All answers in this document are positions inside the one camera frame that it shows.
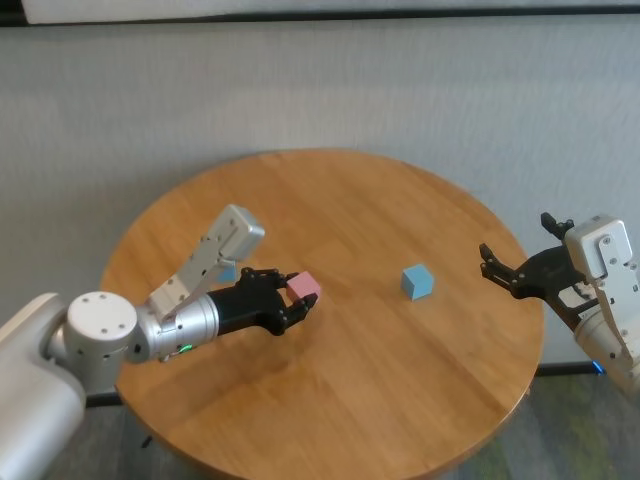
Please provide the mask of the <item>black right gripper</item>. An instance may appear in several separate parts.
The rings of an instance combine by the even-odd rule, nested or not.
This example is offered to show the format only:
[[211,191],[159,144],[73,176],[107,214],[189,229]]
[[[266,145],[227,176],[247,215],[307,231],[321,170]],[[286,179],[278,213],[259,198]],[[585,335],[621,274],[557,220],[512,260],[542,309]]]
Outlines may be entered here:
[[[559,241],[575,223],[572,219],[557,221],[549,212],[540,215],[541,226]],[[597,304],[596,299],[582,300],[571,307],[560,298],[560,292],[574,285],[585,283],[586,277],[577,271],[565,246],[541,251],[527,259],[517,269],[502,263],[489,248],[479,245],[480,270],[485,279],[507,290],[516,299],[538,298],[543,300],[571,330],[581,322],[580,314]]]

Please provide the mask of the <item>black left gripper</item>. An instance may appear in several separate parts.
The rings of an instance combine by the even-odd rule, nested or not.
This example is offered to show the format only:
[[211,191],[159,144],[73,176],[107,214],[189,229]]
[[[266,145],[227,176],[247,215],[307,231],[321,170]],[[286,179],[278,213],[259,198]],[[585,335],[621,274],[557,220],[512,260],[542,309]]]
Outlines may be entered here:
[[318,302],[312,293],[286,306],[281,295],[298,272],[243,267],[239,280],[230,287],[213,290],[208,297],[216,307],[218,336],[250,327],[260,327],[273,336],[283,335],[302,322]]

